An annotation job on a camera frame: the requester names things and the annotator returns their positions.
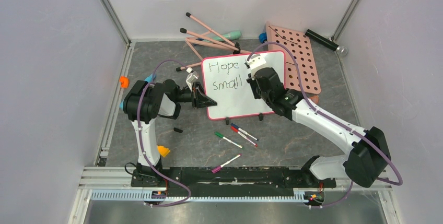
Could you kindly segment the pink framed whiteboard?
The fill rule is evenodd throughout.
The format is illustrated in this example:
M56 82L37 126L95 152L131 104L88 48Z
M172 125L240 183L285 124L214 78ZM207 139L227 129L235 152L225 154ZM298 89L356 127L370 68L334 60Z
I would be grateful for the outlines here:
M205 94L217 102L207 108L208 118L224 120L273 114L262 100L255 99L247 83L250 69L246 66L248 54L208 57L201 63Z

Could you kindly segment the black marker cap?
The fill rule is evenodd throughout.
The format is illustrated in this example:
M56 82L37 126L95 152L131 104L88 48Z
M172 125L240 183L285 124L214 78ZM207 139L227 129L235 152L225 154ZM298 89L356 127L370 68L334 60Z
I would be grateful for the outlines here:
M177 132L177 133L183 133L183 130L180 129L180 128L176 128L176 127L174 127L173 130L174 130L175 132Z

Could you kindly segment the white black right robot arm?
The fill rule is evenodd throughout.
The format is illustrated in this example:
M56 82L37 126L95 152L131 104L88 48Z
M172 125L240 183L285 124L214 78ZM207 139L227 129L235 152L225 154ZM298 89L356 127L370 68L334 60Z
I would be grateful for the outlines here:
M357 185L369 188L391 160L382 130L367 130L348 123L322 110L300 91L284 88L277 72L271 67L248 74L255 99L263 100L272 111L290 121L304 125L343 152L340 156L313 156L302 167L302 181L316 186L322 180L348 178Z

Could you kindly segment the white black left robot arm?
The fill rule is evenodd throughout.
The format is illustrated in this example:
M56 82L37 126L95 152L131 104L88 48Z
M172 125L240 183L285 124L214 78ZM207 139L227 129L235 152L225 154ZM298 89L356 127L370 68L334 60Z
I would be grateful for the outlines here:
M155 133L156 118L175 120L180 114L181 104L188 102L197 109L217 105L205 94L199 81L195 81L191 87L181 88L172 79L152 84L138 80L123 100L123 112L132 122L136 133L137 166L148 168L144 179L151 186L158 186L164 180L163 170L156 167L161 162Z

